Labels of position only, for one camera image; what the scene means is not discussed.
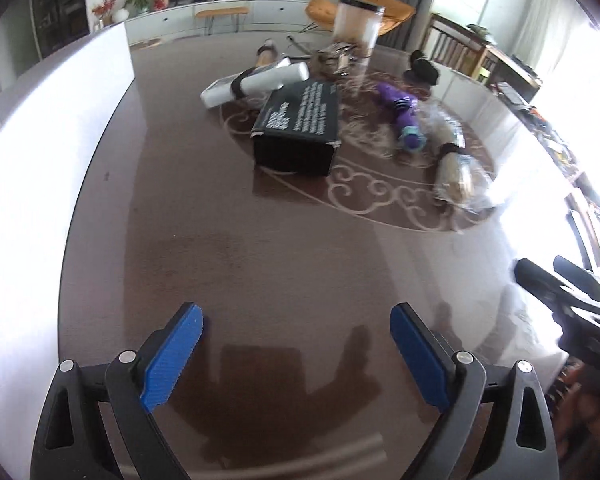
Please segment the bagged wooden sticks bundle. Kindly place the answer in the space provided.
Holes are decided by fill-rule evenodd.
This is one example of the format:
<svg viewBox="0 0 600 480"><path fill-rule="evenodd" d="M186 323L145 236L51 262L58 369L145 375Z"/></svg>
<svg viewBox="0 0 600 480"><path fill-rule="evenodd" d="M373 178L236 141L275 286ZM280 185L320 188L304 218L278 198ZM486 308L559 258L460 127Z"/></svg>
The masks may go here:
<svg viewBox="0 0 600 480"><path fill-rule="evenodd" d="M436 101L420 104L417 116L434 156L434 199L470 214L494 209L493 180L469 154L460 122Z"/></svg>

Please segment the black fuzzy sock bundle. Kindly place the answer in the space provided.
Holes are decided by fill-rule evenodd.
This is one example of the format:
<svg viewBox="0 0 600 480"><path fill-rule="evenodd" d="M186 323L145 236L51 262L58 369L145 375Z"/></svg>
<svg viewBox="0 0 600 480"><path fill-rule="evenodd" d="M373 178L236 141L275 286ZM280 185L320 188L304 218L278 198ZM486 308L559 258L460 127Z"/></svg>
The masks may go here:
<svg viewBox="0 0 600 480"><path fill-rule="evenodd" d="M412 84L434 87L438 84L440 72L424 52L415 50L410 54L410 68L404 72L403 77Z"/></svg>

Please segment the black cardboard product box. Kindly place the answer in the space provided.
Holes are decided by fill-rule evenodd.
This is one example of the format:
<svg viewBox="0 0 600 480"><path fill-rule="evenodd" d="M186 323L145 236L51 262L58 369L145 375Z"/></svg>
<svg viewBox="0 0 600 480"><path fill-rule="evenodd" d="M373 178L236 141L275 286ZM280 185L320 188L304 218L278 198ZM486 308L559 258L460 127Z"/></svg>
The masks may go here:
<svg viewBox="0 0 600 480"><path fill-rule="evenodd" d="M341 144L339 112L338 87L330 81L273 91L251 129L254 161L282 174L328 176Z"/></svg>

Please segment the white lotion tube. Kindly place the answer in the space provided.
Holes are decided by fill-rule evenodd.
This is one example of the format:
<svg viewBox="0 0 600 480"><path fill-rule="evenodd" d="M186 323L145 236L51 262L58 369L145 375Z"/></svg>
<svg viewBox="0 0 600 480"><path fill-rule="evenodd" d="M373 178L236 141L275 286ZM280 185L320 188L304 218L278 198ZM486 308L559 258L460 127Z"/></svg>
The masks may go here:
<svg viewBox="0 0 600 480"><path fill-rule="evenodd" d="M289 58L283 58L276 63L253 66L241 73L213 81L201 92L200 98L205 107L215 108L228 102L239 101L246 96L271 92L283 88L286 84L305 81L309 76L309 66L306 62L291 63Z"/></svg>

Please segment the gold cream tube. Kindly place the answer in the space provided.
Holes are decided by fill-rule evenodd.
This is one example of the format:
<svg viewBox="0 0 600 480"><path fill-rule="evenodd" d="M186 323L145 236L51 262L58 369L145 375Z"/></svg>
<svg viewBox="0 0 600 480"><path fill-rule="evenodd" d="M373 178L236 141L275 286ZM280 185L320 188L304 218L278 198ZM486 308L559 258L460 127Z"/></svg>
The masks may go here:
<svg viewBox="0 0 600 480"><path fill-rule="evenodd" d="M278 61L279 53L276 43L272 39L267 39L257 50L257 61L254 66L257 68L274 64Z"/></svg>

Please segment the white storage box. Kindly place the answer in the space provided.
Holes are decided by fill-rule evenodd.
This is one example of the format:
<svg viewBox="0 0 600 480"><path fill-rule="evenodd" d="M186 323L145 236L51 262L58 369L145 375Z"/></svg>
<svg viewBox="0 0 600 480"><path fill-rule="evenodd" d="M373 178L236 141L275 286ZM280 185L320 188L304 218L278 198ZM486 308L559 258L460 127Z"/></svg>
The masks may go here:
<svg viewBox="0 0 600 480"><path fill-rule="evenodd" d="M85 36L0 94L0 465L27 478L58 364L62 263L80 189L134 70L123 25Z"/></svg>

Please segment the wooden railing bench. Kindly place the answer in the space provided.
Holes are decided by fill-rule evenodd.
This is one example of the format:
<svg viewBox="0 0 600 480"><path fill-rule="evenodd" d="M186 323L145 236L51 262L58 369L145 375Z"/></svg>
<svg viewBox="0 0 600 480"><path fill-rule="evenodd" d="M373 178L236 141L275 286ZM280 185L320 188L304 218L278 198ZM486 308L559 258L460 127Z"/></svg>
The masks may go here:
<svg viewBox="0 0 600 480"><path fill-rule="evenodd" d="M485 86L509 84L530 102L542 86L535 72L480 36L477 29L431 13L420 50L432 62Z"/></svg>

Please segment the clear jar black lid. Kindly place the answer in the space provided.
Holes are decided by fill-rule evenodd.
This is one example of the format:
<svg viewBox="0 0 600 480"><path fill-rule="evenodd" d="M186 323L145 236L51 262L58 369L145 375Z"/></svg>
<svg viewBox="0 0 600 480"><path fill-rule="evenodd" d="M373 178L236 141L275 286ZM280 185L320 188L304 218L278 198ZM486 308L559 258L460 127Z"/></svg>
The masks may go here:
<svg viewBox="0 0 600 480"><path fill-rule="evenodd" d="M362 0L339 0L336 9L333 42L358 46L358 57L369 58L379 36L385 8Z"/></svg>

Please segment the red flowers in vase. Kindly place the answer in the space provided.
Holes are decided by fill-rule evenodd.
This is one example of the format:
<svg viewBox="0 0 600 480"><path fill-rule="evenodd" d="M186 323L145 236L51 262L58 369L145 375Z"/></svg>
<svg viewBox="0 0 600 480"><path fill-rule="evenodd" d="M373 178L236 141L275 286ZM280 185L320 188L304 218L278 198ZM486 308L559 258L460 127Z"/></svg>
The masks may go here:
<svg viewBox="0 0 600 480"><path fill-rule="evenodd" d="M91 12L96 18L100 27L108 26L112 23L112 14L118 0L100 0L91 7Z"/></svg>

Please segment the orange lounge chair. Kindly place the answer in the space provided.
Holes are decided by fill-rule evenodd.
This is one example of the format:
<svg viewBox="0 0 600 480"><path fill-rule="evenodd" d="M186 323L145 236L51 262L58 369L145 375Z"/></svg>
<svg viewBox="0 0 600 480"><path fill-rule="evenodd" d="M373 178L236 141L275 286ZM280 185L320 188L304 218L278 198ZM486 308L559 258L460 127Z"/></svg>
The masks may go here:
<svg viewBox="0 0 600 480"><path fill-rule="evenodd" d="M379 36L384 36L393 29L408 22L416 9L399 0L342 0L345 6L355 9L362 15L376 14L381 16ZM312 25L325 30L333 30L339 3L329 0L310 0L304 12Z"/></svg>

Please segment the white tv console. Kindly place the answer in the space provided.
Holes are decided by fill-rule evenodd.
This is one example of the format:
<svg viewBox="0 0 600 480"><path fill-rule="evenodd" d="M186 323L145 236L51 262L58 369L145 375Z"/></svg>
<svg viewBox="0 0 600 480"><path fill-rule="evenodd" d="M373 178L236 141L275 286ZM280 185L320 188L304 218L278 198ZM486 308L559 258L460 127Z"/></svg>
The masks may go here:
<svg viewBox="0 0 600 480"><path fill-rule="evenodd" d="M310 26L307 5L304 0L201 1L145 13L124 24L130 46L234 32L301 32Z"/></svg>

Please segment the wooden bench stool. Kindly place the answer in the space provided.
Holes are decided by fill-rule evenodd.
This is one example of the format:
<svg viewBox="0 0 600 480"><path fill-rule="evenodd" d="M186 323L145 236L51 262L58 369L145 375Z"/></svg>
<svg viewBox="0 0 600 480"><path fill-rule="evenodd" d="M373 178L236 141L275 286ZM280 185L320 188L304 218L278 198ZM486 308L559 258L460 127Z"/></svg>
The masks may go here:
<svg viewBox="0 0 600 480"><path fill-rule="evenodd" d="M204 34L211 36L214 31L214 23L218 18L229 18L234 32L240 32L242 19L249 14L248 6L227 6L226 8L213 8L197 11L194 14L196 20L204 21Z"/></svg>

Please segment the black display cabinet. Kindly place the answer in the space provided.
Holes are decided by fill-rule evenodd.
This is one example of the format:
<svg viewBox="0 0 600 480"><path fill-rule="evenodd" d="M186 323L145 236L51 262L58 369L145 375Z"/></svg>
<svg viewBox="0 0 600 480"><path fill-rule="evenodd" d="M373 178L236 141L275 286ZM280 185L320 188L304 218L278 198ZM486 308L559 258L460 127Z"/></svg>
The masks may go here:
<svg viewBox="0 0 600 480"><path fill-rule="evenodd" d="M85 0L30 0L30 7L41 58L90 33Z"/></svg>

